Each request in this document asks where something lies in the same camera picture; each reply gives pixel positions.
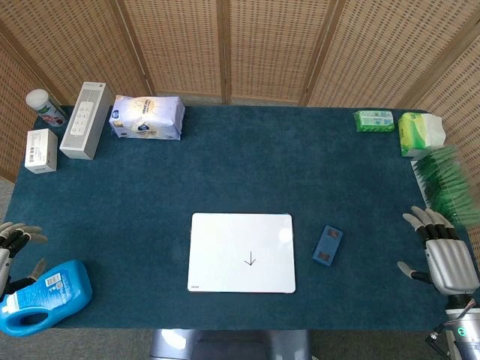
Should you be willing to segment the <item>blue white tissue pack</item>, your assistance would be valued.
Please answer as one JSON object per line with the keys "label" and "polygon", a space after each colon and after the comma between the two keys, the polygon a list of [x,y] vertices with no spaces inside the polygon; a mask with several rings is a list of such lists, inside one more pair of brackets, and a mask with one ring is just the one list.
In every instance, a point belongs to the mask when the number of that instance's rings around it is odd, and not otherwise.
{"label": "blue white tissue pack", "polygon": [[109,125],[119,138],[180,140],[184,115],[180,97],[116,95]]}

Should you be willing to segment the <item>green wet wipes pack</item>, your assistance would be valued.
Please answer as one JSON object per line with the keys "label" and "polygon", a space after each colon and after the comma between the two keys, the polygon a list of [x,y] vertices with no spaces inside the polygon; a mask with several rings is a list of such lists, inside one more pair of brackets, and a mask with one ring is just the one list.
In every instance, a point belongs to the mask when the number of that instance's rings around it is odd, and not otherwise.
{"label": "green wet wipes pack", "polygon": [[359,110],[354,113],[358,132],[392,132],[395,129],[393,114],[386,110]]}

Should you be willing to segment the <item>white lidded cylindrical can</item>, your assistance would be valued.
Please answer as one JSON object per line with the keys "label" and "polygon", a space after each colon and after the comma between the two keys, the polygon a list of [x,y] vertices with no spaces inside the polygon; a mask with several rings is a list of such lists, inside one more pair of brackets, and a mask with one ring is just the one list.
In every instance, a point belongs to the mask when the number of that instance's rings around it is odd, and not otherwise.
{"label": "white lidded cylindrical can", "polygon": [[42,88],[31,90],[25,96],[25,102],[44,122],[52,127],[61,127],[67,122],[66,113]]}

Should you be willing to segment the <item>woven wooden folding screen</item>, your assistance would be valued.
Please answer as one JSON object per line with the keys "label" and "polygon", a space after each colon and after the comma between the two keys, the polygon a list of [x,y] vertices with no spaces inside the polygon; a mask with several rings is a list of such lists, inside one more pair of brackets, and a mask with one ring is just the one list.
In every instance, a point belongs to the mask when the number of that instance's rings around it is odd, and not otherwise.
{"label": "woven wooden folding screen", "polygon": [[0,176],[44,88],[427,110],[480,186],[480,0],[0,0]]}

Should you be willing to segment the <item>white rectangular board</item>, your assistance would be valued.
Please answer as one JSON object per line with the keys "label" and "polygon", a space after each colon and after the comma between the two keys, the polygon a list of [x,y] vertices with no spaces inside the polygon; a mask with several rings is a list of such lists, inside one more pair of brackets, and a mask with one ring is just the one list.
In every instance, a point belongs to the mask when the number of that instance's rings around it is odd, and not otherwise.
{"label": "white rectangular board", "polygon": [[191,293],[296,291],[290,214],[200,213],[191,218]]}

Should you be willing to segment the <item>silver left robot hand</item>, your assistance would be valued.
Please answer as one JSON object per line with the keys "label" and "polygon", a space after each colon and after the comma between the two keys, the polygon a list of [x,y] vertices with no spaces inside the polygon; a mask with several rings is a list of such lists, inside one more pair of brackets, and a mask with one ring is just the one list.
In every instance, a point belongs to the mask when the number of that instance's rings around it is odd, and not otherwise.
{"label": "silver left robot hand", "polygon": [[24,223],[0,223],[0,303],[5,296],[34,284],[44,272],[46,260],[40,259],[31,274],[20,280],[11,280],[11,266],[14,257],[29,243],[44,244],[48,238],[39,226]]}

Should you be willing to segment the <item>green white tissue pack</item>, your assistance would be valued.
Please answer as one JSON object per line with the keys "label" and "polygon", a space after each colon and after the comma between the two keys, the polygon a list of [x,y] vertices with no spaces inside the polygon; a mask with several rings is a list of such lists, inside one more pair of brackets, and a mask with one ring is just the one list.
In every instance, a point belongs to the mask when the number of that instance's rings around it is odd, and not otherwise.
{"label": "green white tissue pack", "polygon": [[424,150],[443,146],[446,141],[442,118],[430,113],[405,112],[398,121],[398,130],[403,157],[418,157]]}

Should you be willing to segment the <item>blue detergent bottle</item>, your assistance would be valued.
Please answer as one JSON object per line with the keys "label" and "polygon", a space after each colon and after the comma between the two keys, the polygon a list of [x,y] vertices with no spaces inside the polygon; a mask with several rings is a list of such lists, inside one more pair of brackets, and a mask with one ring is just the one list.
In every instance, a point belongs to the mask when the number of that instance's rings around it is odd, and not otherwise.
{"label": "blue detergent bottle", "polygon": [[0,303],[0,332],[25,337],[42,332],[81,311],[92,299],[92,286],[78,259],[63,262],[36,282],[6,295]]}

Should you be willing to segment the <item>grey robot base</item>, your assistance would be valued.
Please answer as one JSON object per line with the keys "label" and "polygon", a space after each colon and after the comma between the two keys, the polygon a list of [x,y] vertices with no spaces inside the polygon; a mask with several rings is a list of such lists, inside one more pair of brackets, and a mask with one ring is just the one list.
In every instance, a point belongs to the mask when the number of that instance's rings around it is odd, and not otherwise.
{"label": "grey robot base", "polygon": [[318,360],[307,330],[157,329],[150,360]]}

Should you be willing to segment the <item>blue rectangular plastic block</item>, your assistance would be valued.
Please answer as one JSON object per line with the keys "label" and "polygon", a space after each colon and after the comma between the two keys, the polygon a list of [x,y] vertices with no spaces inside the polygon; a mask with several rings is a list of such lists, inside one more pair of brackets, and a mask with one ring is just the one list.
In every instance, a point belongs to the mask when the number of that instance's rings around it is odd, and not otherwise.
{"label": "blue rectangular plastic block", "polygon": [[343,232],[339,229],[325,225],[314,248],[313,261],[324,266],[330,266],[333,263],[343,235]]}

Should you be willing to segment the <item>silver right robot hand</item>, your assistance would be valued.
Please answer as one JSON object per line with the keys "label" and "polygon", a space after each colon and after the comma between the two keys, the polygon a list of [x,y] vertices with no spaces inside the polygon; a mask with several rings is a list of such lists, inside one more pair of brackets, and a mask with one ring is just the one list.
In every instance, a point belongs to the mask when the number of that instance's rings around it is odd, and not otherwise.
{"label": "silver right robot hand", "polygon": [[454,225],[431,208],[412,206],[403,219],[420,238],[428,271],[417,271],[405,262],[397,267],[408,278],[432,284],[444,296],[472,295],[480,288],[480,279],[466,243],[460,240]]}

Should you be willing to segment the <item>small white cardboard box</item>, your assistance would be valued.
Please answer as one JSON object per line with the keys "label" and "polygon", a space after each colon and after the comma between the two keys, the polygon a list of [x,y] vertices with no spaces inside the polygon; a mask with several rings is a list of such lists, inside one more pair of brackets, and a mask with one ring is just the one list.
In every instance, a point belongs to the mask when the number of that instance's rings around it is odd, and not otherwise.
{"label": "small white cardboard box", "polygon": [[30,130],[25,148],[25,168],[34,174],[55,172],[57,168],[57,136],[48,128]]}

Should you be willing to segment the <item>dark blue table cloth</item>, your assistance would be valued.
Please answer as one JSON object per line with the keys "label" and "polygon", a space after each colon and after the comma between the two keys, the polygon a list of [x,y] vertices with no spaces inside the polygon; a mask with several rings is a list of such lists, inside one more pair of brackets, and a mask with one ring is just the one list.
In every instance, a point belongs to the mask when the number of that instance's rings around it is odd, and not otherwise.
{"label": "dark blue table cloth", "polygon": [[[359,133],[352,109],[190,106],[180,140],[105,126],[93,160],[20,170],[6,218],[48,242],[11,274],[82,260],[93,297],[65,328],[428,330],[446,298],[397,267],[427,268],[402,217],[423,203],[398,132]],[[195,212],[291,215],[295,292],[188,292]],[[343,232],[330,266],[312,259],[325,225]]]}

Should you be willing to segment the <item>clear box of green packets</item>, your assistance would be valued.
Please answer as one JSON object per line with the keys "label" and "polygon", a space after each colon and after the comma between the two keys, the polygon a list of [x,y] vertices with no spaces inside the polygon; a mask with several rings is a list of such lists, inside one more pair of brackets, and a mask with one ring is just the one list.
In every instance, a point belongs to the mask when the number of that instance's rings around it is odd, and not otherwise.
{"label": "clear box of green packets", "polygon": [[427,148],[412,169],[429,208],[455,226],[480,226],[480,199],[474,195],[456,146]]}

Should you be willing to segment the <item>long grey power strip box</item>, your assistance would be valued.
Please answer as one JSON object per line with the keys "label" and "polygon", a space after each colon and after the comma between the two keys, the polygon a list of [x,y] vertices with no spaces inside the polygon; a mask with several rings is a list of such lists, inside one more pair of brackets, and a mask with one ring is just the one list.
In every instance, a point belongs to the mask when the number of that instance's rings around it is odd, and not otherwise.
{"label": "long grey power strip box", "polygon": [[105,82],[84,82],[64,132],[60,151],[69,158],[93,160],[113,102]]}

